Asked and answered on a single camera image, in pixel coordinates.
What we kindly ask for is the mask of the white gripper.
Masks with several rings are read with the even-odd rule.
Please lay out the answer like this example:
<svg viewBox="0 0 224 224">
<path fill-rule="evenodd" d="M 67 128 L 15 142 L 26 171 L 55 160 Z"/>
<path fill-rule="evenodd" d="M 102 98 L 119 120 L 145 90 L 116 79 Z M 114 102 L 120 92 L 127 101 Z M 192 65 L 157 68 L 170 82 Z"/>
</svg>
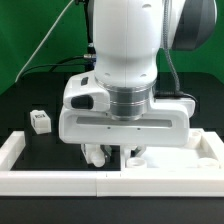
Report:
<svg viewBox="0 0 224 224">
<path fill-rule="evenodd" d="M 106 113 L 62 107 L 59 137 L 69 144 L 99 144 L 105 159 L 110 145 L 136 145 L 131 157 L 141 157 L 145 146 L 179 147 L 188 142 L 189 118 L 195 110 L 192 99 L 151 99 L 149 111 L 135 121 L 112 120 Z"/>
</svg>

